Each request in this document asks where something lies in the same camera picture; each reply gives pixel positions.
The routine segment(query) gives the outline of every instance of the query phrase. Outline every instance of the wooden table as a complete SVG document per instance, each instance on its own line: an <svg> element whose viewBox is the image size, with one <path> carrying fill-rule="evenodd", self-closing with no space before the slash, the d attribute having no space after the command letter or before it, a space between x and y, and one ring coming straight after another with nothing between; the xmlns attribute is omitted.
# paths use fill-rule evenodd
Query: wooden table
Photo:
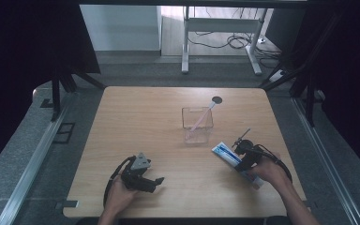
<svg viewBox="0 0 360 225"><path fill-rule="evenodd" d="M209 143L187 146L182 108L213 109ZM152 167L145 178L165 177L154 193L140 192L121 218L261 218L286 215L269 183L253 189L232 167L212 153L220 142L232 146L245 137L279 152L292 173L297 192L305 194L295 172L267 95L262 89L188 87L107 87L97 110L65 208L70 218L99 217L103 193L116 167L144 152Z"/></svg>

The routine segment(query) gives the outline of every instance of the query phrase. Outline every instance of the transparent container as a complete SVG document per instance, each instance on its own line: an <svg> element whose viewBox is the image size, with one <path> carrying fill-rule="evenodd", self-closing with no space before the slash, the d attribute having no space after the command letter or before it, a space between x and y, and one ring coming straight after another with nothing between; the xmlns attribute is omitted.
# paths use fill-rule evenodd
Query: transparent container
<svg viewBox="0 0 360 225"><path fill-rule="evenodd" d="M212 111L208 107L182 109L185 143L208 143L213 130Z"/></svg>

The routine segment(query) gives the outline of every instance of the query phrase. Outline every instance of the white desk frame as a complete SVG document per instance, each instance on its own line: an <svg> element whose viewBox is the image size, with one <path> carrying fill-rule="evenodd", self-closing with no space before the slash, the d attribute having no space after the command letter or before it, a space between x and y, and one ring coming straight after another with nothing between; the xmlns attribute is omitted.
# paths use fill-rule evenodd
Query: white desk frame
<svg viewBox="0 0 360 225"><path fill-rule="evenodd" d="M254 73L257 76L262 75L259 63L256 60L254 51L256 50L257 40L262 31L265 14L267 8L264 9L259 20L251 19L212 19L212 18L189 18L189 7L186 7L186 15L184 19L184 44L182 55L181 70L188 73L188 32L223 32L223 33L253 33L250 46L246 46L247 55L253 66Z"/></svg>

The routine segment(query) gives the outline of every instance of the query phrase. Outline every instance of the white wall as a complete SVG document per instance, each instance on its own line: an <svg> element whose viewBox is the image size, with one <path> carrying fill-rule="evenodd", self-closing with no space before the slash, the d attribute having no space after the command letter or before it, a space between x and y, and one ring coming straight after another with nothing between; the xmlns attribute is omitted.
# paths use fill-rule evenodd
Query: white wall
<svg viewBox="0 0 360 225"><path fill-rule="evenodd" d="M95 51L160 50L160 7L81 5L81 11Z"/></svg>

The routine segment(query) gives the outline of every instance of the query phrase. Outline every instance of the human arm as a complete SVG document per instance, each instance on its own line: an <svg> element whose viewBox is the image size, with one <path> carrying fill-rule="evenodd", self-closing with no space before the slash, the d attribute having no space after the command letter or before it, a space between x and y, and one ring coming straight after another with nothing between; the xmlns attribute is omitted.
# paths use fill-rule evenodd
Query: human arm
<svg viewBox="0 0 360 225"><path fill-rule="evenodd" d="M262 157L262 160L251 172L259 175L261 179L269 182L276 189L293 225L320 224L306 208L286 173L272 159Z"/></svg>
<svg viewBox="0 0 360 225"><path fill-rule="evenodd" d="M122 180L116 177L112 182L98 225L113 225L116 216L130 205L137 192L137 190L128 190Z"/></svg>

